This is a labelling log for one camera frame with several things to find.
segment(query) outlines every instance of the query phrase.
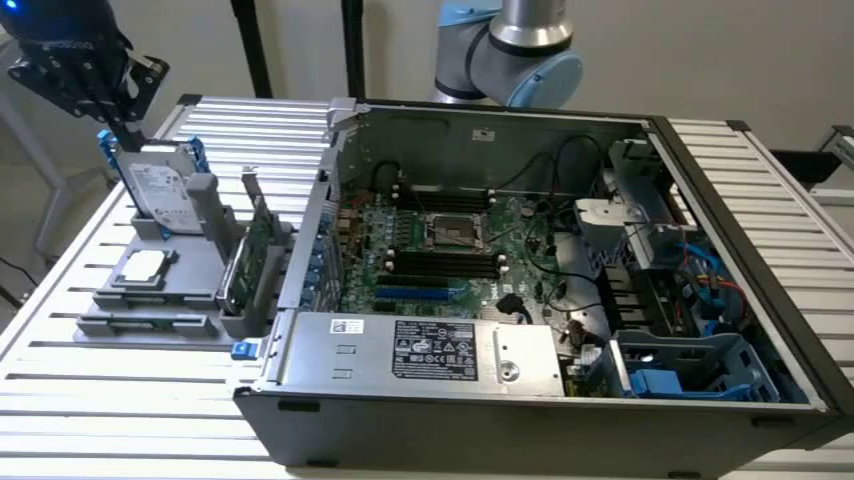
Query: white sticker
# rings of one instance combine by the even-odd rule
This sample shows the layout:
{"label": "white sticker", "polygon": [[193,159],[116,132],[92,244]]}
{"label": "white sticker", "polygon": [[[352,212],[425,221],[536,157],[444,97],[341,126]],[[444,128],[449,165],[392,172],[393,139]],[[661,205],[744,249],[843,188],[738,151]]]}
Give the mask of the white sticker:
{"label": "white sticker", "polygon": [[471,139],[475,142],[493,142],[495,141],[495,132],[492,130],[475,128],[471,131]]}
{"label": "white sticker", "polygon": [[364,320],[360,318],[333,318],[329,325],[329,333],[351,333],[361,335],[364,332]]}
{"label": "white sticker", "polygon": [[137,187],[134,197],[158,224],[174,233],[200,233],[196,210],[180,174],[162,165],[134,163],[130,176]]}

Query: power supply label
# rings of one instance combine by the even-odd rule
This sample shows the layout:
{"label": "power supply label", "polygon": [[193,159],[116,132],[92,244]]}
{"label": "power supply label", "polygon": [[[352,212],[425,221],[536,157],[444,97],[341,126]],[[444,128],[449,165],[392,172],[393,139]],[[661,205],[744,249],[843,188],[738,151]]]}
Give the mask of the power supply label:
{"label": "power supply label", "polygon": [[473,324],[396,321],[391,373],[419,380],[477,381]]}

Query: blue latch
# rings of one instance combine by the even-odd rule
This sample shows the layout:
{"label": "blue latch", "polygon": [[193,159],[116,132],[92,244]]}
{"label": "blue latch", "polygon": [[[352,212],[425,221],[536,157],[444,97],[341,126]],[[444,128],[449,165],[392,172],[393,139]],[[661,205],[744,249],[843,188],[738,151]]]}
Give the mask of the blue latch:
{"label": "blue latch", "polygon": [[750,385],[735,385],[722,392],[686,392],[672,370],[641,369],[628,375],[631,391],[640,398],[748,401]]}
{"label": "blue latch", "polygon": [[230,347],[232,360],[257,360],[257,344],[251,342],[237,342]]}

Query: green circuit board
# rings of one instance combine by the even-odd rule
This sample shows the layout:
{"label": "green circuit board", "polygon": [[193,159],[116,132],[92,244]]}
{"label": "green circuit board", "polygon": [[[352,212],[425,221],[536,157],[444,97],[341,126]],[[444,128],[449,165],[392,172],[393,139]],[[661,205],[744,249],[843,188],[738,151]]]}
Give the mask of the green circuit board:
{"label": "green circuit board", "polygon": [[267,248],[273,241],[273,217],[263,197],[255,205],[252,222],[245,228],[245,236],[240,240],[236,257],[228,265],[226,305],[229,312],[237,315],[255,298],[255,291],[264,271]]}
{"label": "green circuit board", "polygon": [[[495,302],[515,293],[525,303],[535,297],[535,286],[548,282],[543,273],[533,268],[525,256],[525,238],[531,218],[523,218],[521,209],[531,208],[523,198],[505,197],[481,214],[445,214],[399,210],[384,202],[372,202],[364,207],[345,209],[348,231],[341,232],[345,280],[341,294],[341,311],[347,313],[388,313],[412,316],[443,316],[456,318],[484,318],[505,320],[497,313]],[[459,240],[456,236],[439,235],[439,220],[453,227],[477,225],[476,236]],[[533,225],[529,237],[545,245],[544,226]],[[375,298],[377,277],[387,275],[384,260],[388,249],[401,252],[471,252],[503,254],[508,271],[496,279],[449,278],[451,298],[445,300],[393,299],[393,311],[376,311]],[[545,268],[556,269],[553,257],[536,255],[536,261]]]}

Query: black pole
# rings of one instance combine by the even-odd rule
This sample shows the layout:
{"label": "black pole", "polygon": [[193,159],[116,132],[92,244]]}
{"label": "black pole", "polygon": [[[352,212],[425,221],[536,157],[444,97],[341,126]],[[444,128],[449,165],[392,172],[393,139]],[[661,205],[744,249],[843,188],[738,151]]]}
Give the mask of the black pole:
{"label": "black pole", "polygon": [[267,71],[261,31],[257,27],[255,0],[230,0],[230,9],[233,10],[237,27],[240,28],[242,51],[245,52],[245,61],[249,65],[255,96],[257,98],[272,98],[272,85],[269,83],[269,72]]}
{"label": "black pole", "polygon": [[347,92],[351,97],[364,98],[364,47],[361,45],[361,0],[341,0],[341,23],[344,27],[344,58],[347,60]]}

